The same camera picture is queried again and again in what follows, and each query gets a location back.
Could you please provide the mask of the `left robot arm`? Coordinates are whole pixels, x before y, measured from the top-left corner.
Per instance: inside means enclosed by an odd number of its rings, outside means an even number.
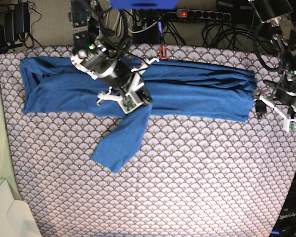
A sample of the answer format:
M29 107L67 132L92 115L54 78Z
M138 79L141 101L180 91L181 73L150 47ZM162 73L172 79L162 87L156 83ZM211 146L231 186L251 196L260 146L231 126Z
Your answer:
M269 106L285 119L296 119L296 27L291 20L293 9L287 0L252 0L250 5L260 20L253 37L255 55L263 68L280 75L278 82L263 81L267 89L257 93L257 114L261 116ZM277 52L279 64L276 67L267 65L258 50L259 32L264 26L269 27L270 42Z

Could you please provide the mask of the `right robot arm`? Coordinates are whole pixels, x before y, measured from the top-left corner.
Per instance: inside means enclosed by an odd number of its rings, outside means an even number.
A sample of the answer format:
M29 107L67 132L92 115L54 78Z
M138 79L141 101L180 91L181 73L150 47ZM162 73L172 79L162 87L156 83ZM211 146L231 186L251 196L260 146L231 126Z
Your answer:
M108 92L100 92L98 104L112 100L129 113L141 105L149 105L152 98L148 92L142 74L151 62L141 60L139 68L130 68L122 56L128 54L132 38L128 34L128 22L123 10L120 16L123 23L123 37L118 44L109 39L109 31L104 28L102 19L110 9L103 10L97 0L72 0L68 13L72 25L74 47L71 62L80 71L92 79L103 80Z

